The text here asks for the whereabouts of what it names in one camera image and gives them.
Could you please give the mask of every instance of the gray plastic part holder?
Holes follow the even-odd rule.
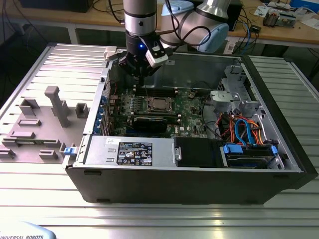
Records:
[[[63,128],[67,128],[69,126],[69,120],[67,114],[65,113],[65,107],[63,107],[59,98],[59,91],[59,87],[57,86],[48,86],[44,94],[51,100],[54,112],[58,117],[61,126]]]
[[[75,107],[75,113],[78,118],[86,119],[89,115],[89,109],[84,103],[77,103]]]
[[[58,155],[54,150],[40,150],[39,156],[41,159],[57,159]]]
[[[35,100],[28,100],[26,104],[29,104],[30,107],[38,105]],[[78,118],[75,107],[63,108],[64,113],[66,113],[65,109],[68,110],[69,121],[69,127],[63,128],[58,117],[53,115],[51,107],[35,107],[32,108],[35,115],[26,117],[24,114],[21,114],[19,116],[11,131],[2,140],[0,162],[62,163],[64,148],[71,147],[74,144],[80,145],[86,119]],[[33,123],[21,124],[24,120],[29,122],[39,121],[41,124],[38,124],[38,126],[35,126]],[[5,150],[11,150],[14,153],[6,153]],[[40,150],[53,150],[57,158],[55,159],[55,155],[54,157],[47,157],[47,155],[40,157]]]

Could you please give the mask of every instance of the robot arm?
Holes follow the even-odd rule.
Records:
[[[119,65],[131,76],[152,75],[180,45],[213,52],[229,30],[227,8],[230,0],[205,0],[195,10],[189,1],[166,0],[162,32],[156,33],[157,0],[124,0],[127,52]]]

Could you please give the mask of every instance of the metal workbench surface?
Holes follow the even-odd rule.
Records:
[[[63,73],[56,75],[57,79],[66,77],[66,72],[69,71],[73,72],[70,75],[77,80],[74,85],[78,85],[78,89],[61,99],[69,100],[68,104],[81,100],[90,105],[94,93],[81,94],[75,91],[81,90],[81,82],[86,85],[86,80],[92,80],[91,83],[98,80],[98,69],[103,67],[103,51],[103,47],[93,46],[62,44],[47,47],[23,80],[21,88],[14,92],[0,111],[0,134],[4,136],[15,115],[20,114],[16,102],[20,101],[20,96],[29,94],[26,89],[30,82],[43,80],[44,84],[49,79],[46,75],[51,75],[52,72],[45,72],[49,69],[48,66],[51,66],[50,70],[61,66],[60,69],[64,68]],[[297,72],[294,65],[284,63],[283,59],[255,57],[252,61],[284,115],[289,117],[287,120],[292,129],[296,130],[295,133],[312,163],[319,170],[319,152],[316,150],[319,148],[319,127],[316,124],[319,104],[314,101],[315,91],[307,85],[306,79],[301,79],[302,75],[298,76],[300,72]],[[90,67],[90,71],[97,73],[83,73],[86,75],[82,77],[80,72],[76,72],[80,66]],[[300,96],[299,102],[294,102],[292,97],[296,94]],[[299,113],[306,115],[307,120],[303,121]],[[52,230],[59,239],[317,238],[319,180],[315,179],[299,190],[286,190],[262,206],[108,205],[85,202],[59,164],[1,163],[0,217],[3,220],[28,221],[44,226]]]

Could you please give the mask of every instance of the desk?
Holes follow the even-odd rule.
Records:
[[[259,0],[243,0],[242,2],[244,3],[247,17],[252,21],[252,24],[261,27],[257,43],[319,48],[319,30],[304,25],[301,22],[297,22],[294,28],[280,26],[266,27],[263,25],[263,17],[253,15],[255,8],[262,5],[262,3]],[[238,23],[235,30],[228,33],[228,43],[224,53],[227,53],[226,49],[231,49],[231,46],[241,41],[242,39],[240,38],[245,37],[245,35],[246,32],[242,28],[242,24]]]
[[[121,3],[123,0],[113,0],[112,3]],[[253,7],[261,5],[259,0],[243,0],[244,6],[247,9],[247,16],[251,19],[253,24],[260,26],[261,32],[257,43],[274,44],[274,45],[286,45],[297,47],[311,47],[319,48],[319,31],[306,26],[300,22],[296,23],[295,28],[285,27],[264,27],[262,24],[262,17],[254,16],[249,13],[253,13]],[[106,3],[104,0],[98,2],[96,7],[98,9],[106,9]],[[121,6],[114,6],[114,10],[119,9]],[[162,5],[158,5],[158,12],[161,12]],[[44,9],[32,9],[32,8],[20,8],[23,14],[35,25],[48,25],[66,27],[69,32],[70,40],[72,44],[78,44],[78,36],[76,34],[77,28],[82,29],[95,29],[95,30],[107,30],[107,31],[125,31],[124,26],[120,25],[111,14],[99,12],[95,9],[89,9],[87,13],[68,12],[68,11],[56,11],[56,10],[44,10]],[[26,20],[17,11],[12,3],[12,0],[7,0],[6,11],[11,22],[18,24],[26,24]],[[160,29],[161,16],[158,14],[158,29]],[[245,37],[246,32],[242,28],[241,24],[237,24],[234,32],[229,32],[227,40],[228,44],[226,49],[231,49],[231,45],[241,41]]]

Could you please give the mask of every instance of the green circuit board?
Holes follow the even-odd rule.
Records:
[[[112,101],[110,117],[114,122],[112,135],[136,137],[207,137],[201,118],[203,97],[191,90],[179,90],[175,97],[136,96],[133,90],[125,90]],[[136,132],[132,126],[135,117],[167,120],[163,133]]]

